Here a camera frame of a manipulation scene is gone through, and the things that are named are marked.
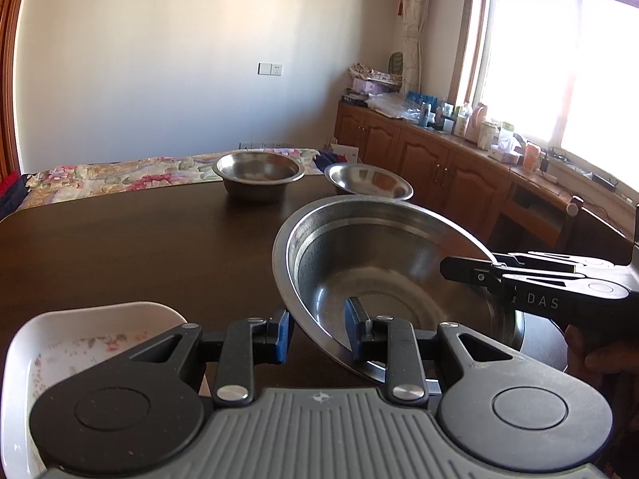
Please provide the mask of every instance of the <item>small stainless steel bowl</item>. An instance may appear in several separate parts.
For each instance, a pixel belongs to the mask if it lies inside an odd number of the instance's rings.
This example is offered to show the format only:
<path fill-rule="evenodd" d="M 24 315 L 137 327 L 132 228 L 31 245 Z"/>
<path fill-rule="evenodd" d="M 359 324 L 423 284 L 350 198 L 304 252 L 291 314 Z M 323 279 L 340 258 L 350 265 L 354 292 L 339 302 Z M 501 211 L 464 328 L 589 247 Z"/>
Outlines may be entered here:
<path fill-rule="evenodd" d="M 413 188 L 406 180 L 374 165 L 340 162 L 329 165 L 324 175 L 338 194 L 384 196 L 395 200 L 409 200 L 413 196 Z"/>
<path fill-rule="evenodd" d="M 382 382 L 384 367 L 354 363 L 344 300 L 357 296 L 370 316 L 436 329 L 455 321 L 515 349 L 523 314 L 493 303 L 482 288 L 447 281 L 443 257 L 495 261 L 473 236 L 439 214 L 378 196 L 333 196 L 309 204 L 280 229 L 273 247 L 279 293 L 296 323 L 344 366 Z"/>
<path fill-rule="evenodd" d="M 304 176 L 304 167 L 293 158 L 268 151 L 235 151 L 213 165 L 229 195 L 248 202 L 274 202 L 286 186 Z"/>

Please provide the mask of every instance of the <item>red fabric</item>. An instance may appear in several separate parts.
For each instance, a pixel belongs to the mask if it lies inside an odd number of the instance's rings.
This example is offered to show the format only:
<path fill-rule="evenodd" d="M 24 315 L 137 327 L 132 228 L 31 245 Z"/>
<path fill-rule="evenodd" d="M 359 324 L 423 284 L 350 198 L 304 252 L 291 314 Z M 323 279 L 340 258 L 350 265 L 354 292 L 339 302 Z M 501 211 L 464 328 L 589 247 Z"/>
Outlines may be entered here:
<path fill-rule="evenodd" d="M 0 198 L 2 198 L 4 194 L 9 190 L 9 187 L 17 182 L 18 178 L 20 178 L 20 173 L 14 171 L 7 178 L 0 182 Z"/>

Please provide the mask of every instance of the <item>beige curtain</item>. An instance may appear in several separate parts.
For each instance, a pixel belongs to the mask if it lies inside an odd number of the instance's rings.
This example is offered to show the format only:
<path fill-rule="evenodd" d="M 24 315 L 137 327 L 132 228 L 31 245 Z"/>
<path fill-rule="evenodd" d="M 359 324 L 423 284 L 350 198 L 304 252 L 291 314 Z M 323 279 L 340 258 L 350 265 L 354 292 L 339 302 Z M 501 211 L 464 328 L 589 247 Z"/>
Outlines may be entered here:
<path fill-rule="evenodd" d="M 422 30 L 427 11 L 428 0 L 404 0 L 404 94 L 421 90 Z"/>

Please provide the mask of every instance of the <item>light switch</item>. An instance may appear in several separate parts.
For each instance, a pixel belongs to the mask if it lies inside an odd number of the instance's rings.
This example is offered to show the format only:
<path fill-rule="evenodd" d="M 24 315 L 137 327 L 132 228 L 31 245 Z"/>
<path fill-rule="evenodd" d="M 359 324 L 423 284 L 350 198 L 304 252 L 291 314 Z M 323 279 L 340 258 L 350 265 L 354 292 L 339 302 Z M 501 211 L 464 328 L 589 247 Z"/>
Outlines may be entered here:
<path fill-rule="evenodd" d="M 258 75 L 271 75 L 271 63 L 260 63 L 258 65 Z"/>

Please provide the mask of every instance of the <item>silver screw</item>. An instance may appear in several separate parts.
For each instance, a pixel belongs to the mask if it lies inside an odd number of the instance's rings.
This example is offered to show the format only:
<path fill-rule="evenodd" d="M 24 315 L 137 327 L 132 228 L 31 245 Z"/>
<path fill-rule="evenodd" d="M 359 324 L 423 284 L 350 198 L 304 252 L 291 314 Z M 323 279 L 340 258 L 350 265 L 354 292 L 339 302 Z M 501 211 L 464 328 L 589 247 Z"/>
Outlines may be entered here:
<path fill-rule="evenodd" d="M 399 400 L 411 402 L 424 396 L 424 390 L 412 384 L 398 385 L 393 387 L 393 396 Z"/>
<path fill-rule="evenodd" d="M 225 402 L 238 402 L 248 398 L 248 389 L 241 385 L 223 385 L 215 394 Z"/>

